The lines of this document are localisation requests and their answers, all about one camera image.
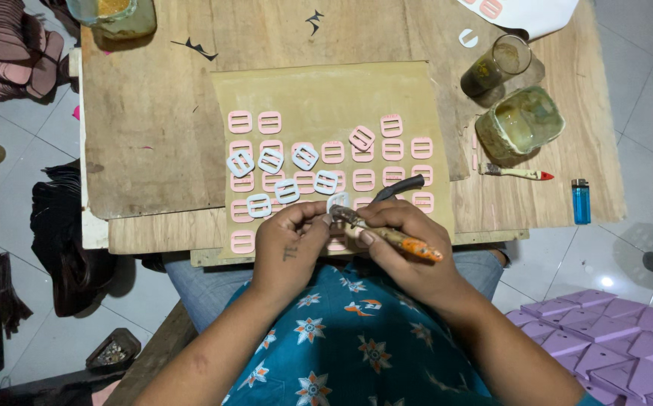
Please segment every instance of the small brush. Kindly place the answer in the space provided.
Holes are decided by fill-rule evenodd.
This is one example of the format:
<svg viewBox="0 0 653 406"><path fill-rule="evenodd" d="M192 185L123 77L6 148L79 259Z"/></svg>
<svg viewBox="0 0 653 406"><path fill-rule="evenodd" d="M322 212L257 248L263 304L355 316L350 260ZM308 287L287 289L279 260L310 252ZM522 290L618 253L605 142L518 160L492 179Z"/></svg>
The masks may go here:
<svg viewBox="0 0 653 406"><path fill-rule="evenodd" d="M525 178L530 180L550 180L555 176L550 175L543 171L532 171L530 169L509 169L500 168L493 163L480 163L480 175L494 175L494 176L517 176L518 178Z"/></svg>

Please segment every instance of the lighter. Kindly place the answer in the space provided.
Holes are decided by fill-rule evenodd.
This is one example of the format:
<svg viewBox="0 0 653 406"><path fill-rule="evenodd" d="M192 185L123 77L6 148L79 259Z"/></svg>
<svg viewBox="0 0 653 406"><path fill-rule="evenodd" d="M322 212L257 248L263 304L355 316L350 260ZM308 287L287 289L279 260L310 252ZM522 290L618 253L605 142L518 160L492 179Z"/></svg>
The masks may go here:
<svg viewBox="0 0 653 406"><path fill-rule="evenodd" d="M572 180L572 209L575 224L590 224L590 186L587 180Z"/></svg>

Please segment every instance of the glass cup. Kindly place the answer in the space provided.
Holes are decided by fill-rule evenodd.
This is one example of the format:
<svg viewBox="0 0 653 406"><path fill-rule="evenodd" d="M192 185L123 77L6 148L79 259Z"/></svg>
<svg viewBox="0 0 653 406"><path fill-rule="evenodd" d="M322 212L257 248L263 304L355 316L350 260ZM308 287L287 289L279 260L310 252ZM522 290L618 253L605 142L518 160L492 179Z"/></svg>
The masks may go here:
<svg viewBox="0 0 653 406"><path fill-rule="evenodd" d="M526 71L531 62L532 50L527 42L517 35L502 35L462 75L462 91L477 97Z"/></svg>

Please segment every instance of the teal shirt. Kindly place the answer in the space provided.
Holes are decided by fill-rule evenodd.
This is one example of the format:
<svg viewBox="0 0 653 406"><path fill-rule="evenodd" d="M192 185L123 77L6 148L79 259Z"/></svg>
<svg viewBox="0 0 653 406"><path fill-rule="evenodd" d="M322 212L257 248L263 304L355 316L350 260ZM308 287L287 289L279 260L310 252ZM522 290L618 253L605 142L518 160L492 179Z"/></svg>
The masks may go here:
<svg viewBox="0 0 653 406"><path fill-rule="evenodd" d="M500 404L449 329L392 283L319 265L223 404Z"/></svg>

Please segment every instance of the cardboard sheet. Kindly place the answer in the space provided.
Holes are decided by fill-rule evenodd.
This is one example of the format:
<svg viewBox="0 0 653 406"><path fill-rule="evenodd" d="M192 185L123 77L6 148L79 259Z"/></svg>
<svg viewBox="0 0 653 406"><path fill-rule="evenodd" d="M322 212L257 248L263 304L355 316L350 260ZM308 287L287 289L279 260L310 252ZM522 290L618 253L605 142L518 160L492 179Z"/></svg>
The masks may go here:
<svg viewBox="0 0 653 406"><path fill-rule="evenodd" d="M283 143L285 162L282 171L287 178L301 171L291 160L293 144L309 142L320 154L319 161L311 170L344 171L345 191L349 192L352 206L355 198L373 198L384 188L383 170L388 166L404 169L405 176L412 174L415 165L430 165L433 181L421 191L434 196L434 210L429 216L444 226L450 234L454 232L449 191L449 173L443 153L439 117L435 96L429 82L428 64L414 62L379 62L369 64L326 65L283 69L264 69L252 71L213 72L212 79L224 120L225 151L224 160L230 154L230 143L249 141L252 156L256 162L260 153L259 144L269 139ZM228 129L228 114L231 111L249 111L253 129L246 134L232 134ZM278 134L265 135L257 128L257 117L264 111L278 111L282 117L282 129ZM399 114L404 131L394 138L385 138L380 132L380 119L384 115ZM365 126L376 136L374 159L370 162L355 162L352 159L352 146L349 134L356 126ZM410 153L412 139L430 137L433 154L426 160L414 159ZM386 161L382 157L382 143L385 140L401 140L404 155L401 161ZM340 141L345 147L345 158L338 164L322 161L322 144ZM358 169L370 169L375 174L375 186L370 191L356 191L352 173ZM248 192L234 192L231 177L225 179L225 200L227 216L227 241L221 258L253 256L254 253L235 254L231 249L231 235L237 230L256 232L264 219L254 219L249 223L237 223L231 217L231 204L234 200L245 199L252 194L264 193L261 183L262 171L254 169L254 189ZM416 191L403 194L412 200ZM299 201L326 200L328 196L313 192L302 194ZM354 241L340 251L325 251L323 254L348 254L362 251Z"/></svg>

